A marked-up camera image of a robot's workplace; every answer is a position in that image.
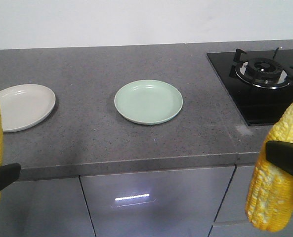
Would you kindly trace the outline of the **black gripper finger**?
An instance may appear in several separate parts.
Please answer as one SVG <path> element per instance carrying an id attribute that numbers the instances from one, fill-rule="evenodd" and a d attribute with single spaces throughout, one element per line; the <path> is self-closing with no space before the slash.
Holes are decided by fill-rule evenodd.
<path id="1" fill-rule="evenodd" d="M 293 143 L 268 141 L 265 144 L 266 160 L 293 176 Z"/>

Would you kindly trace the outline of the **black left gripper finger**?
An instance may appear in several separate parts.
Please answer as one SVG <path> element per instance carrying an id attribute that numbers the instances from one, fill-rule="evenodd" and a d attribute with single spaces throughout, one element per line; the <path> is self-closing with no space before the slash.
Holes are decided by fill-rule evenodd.
<path id="1" fill-rule="evenodd" d="M 21 165 L 18 163 L 0 166 L 0 191 L 18 180 L 21 173 Z"/>

